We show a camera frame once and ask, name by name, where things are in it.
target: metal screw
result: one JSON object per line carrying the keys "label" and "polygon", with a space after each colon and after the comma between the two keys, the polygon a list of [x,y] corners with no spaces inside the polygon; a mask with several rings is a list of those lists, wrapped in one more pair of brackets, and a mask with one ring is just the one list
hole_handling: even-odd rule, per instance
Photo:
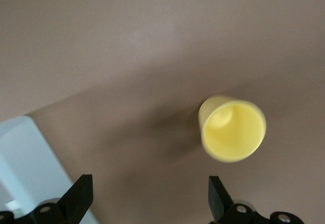
{"label": "metal screw", "polygon": [[51,209],[51,207],[49,206],[44,206],[42,209],[40,209],[40,213],[44,213],[46,211],[49,211]]}
{"label": "metal screw", "polygon": [[287,215],[285,215],[285,214],[279,214],[279,215],[278,215],[278,218],[279,218],[281,221],[285,222],[285,223],[289,223],[289,222],[291,221],[290,218],[289,218],[289,216],[287,216]]}
{"label": "metal screw", "polygon": [[245,206],[239,205],[237,206],[237,211],[240,213],[246,213],[247,209],[245,208]]}

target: white object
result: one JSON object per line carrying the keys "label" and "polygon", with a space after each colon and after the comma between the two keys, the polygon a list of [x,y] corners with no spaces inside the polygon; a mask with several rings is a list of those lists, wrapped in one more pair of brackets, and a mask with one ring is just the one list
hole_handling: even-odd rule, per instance
{"label": "white object", "polygon": [[[60,198],[72,182],[28,116],[0,123],[0,182],[30,213],[44,200]],[[88,211],[81,224],[98,224]]]}

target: cup rim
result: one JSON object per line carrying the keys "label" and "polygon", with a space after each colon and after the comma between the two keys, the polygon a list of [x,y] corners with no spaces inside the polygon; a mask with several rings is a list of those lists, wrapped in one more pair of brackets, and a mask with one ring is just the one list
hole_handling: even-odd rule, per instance
{"label": "cup rim", "polygon": [[[205,143],[205,140],[203,139],[203,131],[205,130],[206,126],[207,126],[207,122],[209,121],[209,119],[214,115],[214,113],[216,113],[216,111],[220,110],[221,108],[227,107],[227,106],[231,106],[231,105],[235,105],[235,104],[240,104],[240,105],[244,105],[244,106],[248,106],[249,108],[253,109],[255,112],[257,112],[256,114],[259,115],[259,119],[261,120],[261,125],[262,125],[262,134],[261,134],[261,139],[260,142],[258,144],[256,144],[256,146],[254,148],[252,148],[252,150],[246,154],[243,154],[241,156],[238,157],[225,157],[222,156],[218,153],[216,153],[214,150],[211,150],[210,148],[208,148],[207,143]],[[227,162],[227,163],[231,163],[231,162],[238,162],[241,161],[247,157],[249,157],[251,154],[253,154],[258,147],[261,145],[265,134],[266,134],[266,128],[267,128],[267,124],[266,124],[266,119],[265,119],[265,115],[262,112],[262,110],[255,105],[252,102],[249,101],[245,101],[245,100],[232,100],[232,101],[228,101],[225,102],[224,104],[222,104],[221,106],[218,106],[215,110],[213,110],[213,112],[208,116],[208,118],[206,119],[206,121],[204,122],[202,128],[201,128],[201,142],[203,145],[204,150],[214,159],[221,161],[221,162]]]}

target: yellow cup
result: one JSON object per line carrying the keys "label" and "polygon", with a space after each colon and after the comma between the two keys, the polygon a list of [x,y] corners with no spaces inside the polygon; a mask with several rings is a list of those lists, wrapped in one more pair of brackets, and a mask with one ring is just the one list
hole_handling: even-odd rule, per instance
{"label": "yellow cup", "polygon": [[266,132],[263,112],[251,102],[224,95],[208,98],[199,110],[205,151],[221,162],[238,162],[260,146]]}

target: brown surface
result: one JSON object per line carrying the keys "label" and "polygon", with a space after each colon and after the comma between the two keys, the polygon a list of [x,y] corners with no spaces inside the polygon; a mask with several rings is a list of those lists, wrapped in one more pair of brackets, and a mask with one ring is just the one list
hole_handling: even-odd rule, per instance
{"label": "brown surface", "polygon": [[[208,175],[265,215],[321,223],[325,0],[1,0],[5,120],[30,113],[102,223],[208,223]],[[196,110],[252,101],[248,159],[200,146]]]}

